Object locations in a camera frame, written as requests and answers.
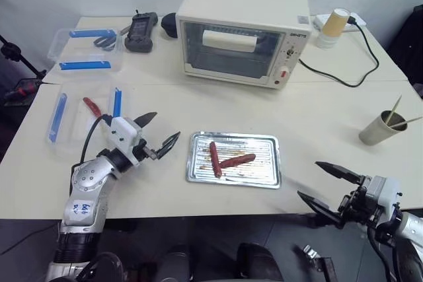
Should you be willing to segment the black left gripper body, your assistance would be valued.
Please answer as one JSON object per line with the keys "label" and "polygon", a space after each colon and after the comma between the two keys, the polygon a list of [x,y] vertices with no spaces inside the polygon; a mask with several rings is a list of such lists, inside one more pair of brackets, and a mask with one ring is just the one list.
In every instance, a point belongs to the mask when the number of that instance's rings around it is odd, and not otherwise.
{"label": "black left gripper body", "polygon": [[139,143],[133,147],[132,154],[138,162],[141,162],[147,158],[150,158],[151,160],[157,159],[157,153],[147,146],[147,141],[145,139],[139,140]]}

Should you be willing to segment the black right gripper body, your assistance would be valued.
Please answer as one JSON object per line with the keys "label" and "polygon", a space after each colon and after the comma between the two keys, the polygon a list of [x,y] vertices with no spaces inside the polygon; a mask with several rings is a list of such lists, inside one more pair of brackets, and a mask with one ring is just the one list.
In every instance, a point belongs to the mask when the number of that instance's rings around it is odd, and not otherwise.
{"label": "black right gripper body", "polygon": [[350,183],[357,184],[356,190],[345,195],[338,208],[340,223],[343,228],[346,223],[354,222],[375,228],[380,218],[381,208],[378,199],[381,193],[380,176],[343,176]]}

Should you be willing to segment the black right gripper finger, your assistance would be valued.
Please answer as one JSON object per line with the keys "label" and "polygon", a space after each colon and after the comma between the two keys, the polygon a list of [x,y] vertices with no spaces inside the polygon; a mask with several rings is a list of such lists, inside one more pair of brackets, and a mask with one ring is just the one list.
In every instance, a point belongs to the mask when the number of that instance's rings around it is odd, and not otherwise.
{"label": "black right gripper finger", "polygon": [[364,182],[363,176],[356,174],[355,172],[352,172],[351,170],[348,170],[342,166],[323,161],[316,161],[315,164],[322,168],[325,172],[338,179],[347,180],[352,184],[363,184]]}
{"label": "black right gripper finger", "polygon": [[297,191],[297,194],[314,211],[315,214],[309,217],[314,227],[325,227],[328,225],[333,225],[338,229],[344,227],[344,220],[340,214],[331,211],[328,205],[303,192]]}

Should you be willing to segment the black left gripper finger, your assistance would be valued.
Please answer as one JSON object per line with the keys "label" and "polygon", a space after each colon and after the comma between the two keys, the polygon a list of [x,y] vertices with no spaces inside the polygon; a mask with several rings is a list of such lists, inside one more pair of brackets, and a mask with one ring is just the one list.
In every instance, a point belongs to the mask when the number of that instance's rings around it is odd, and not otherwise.
{"label": "black left gripper finger", "polygon": [[163,158],[174,147],[178,141],[179,136],[180,132],[178,131],[163,141],[162,147],[155,151],[157,160]]}
{"label": "black left gripper finger", "polygon": [[140,128],[145,127],[151,122],[151,120],[157,115],[156,112],[148,112],[134,120],[134,122],[140,126]]}

